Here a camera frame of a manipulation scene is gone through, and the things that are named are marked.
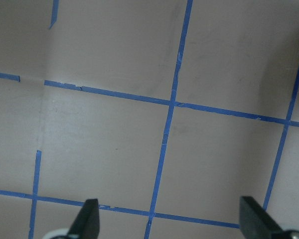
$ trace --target screw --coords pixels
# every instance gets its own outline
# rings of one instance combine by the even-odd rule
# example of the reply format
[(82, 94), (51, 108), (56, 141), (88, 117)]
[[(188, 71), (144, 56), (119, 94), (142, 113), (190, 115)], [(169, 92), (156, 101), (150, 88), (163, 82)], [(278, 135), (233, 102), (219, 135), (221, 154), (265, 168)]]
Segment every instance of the screw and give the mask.
[(290, 237), (292, 239), (299, 239), (299, 233), (298, 232), (292, 232), (292, 233), (290, 233)]

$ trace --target clamp jaw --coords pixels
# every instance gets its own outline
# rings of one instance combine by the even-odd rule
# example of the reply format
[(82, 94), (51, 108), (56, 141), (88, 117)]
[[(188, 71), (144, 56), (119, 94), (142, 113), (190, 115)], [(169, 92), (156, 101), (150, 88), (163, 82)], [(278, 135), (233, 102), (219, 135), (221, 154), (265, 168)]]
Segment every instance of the clamp jaw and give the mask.
[(299, 231), (284, 231), (253, 197), (241, 197), (240, 231), (246, 239), (299, 239)]

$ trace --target black plastic part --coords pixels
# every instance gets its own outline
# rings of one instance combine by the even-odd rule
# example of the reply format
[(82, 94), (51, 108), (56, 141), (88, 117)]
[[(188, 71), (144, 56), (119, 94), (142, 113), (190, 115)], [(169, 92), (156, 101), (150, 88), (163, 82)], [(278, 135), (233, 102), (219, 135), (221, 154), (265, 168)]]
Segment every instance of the black plastic part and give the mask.
[(253, 197), (240, 198), (239, 225), (246, 239), (278, 239), (284, 232)]
[(85, 201), (67, 236), (78, 239), (97, 239), (100, 232), (99, 202), (97, 199)]

